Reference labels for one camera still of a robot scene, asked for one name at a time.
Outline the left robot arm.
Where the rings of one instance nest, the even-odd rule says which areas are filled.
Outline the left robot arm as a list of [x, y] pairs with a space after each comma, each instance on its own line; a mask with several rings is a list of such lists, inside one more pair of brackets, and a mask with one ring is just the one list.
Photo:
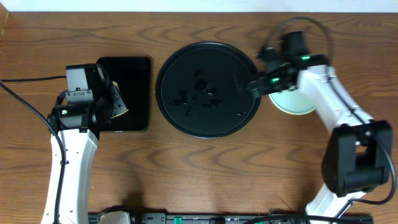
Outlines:
[[48, 115], [52, 169], [42, 223], [88, 223], [88, 195], [100, 130], [128, 111], [118, 84], [98, 64], [66, 67], [67, 90]]

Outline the yellow sponge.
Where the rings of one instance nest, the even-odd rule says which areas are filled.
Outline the yellow sponge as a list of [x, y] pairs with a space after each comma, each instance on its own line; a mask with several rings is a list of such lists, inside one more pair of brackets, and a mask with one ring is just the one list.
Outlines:
[[110, 94], [114, 106], [111, 119], [121, 116], [124, 113], [127, 113], [128, 108], [126, 106], [124, 98], [116, 82], [112, 82], [110, 88]]

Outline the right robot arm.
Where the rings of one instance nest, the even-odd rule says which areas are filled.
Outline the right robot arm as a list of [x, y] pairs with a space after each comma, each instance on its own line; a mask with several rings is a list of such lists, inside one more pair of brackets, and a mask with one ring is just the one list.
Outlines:
[[295, 88], [315, 106], [330, 133], [322, 160], [324, 184], [305, 207], [306, 215], [339, 218], [363, 196], [390, 180], [391, 200], [396, 190], [396, 175], [391, 159], [392, 127], [386, 120], [376, 121], [350, 97], [329, 59], [310, 54], [307, 49], [288, 50], [279, 55], [263, 47], [257, 59], [266, 72], [248, 84], [254, 97]]

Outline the green plate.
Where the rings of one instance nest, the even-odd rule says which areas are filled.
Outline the green plate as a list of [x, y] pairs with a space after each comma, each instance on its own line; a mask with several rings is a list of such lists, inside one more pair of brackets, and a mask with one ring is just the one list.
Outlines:
[[313, 102], [298, 90], [272, 93], [269, 98], [278, 109], [288, 114], [304, 115], [316, 110]]

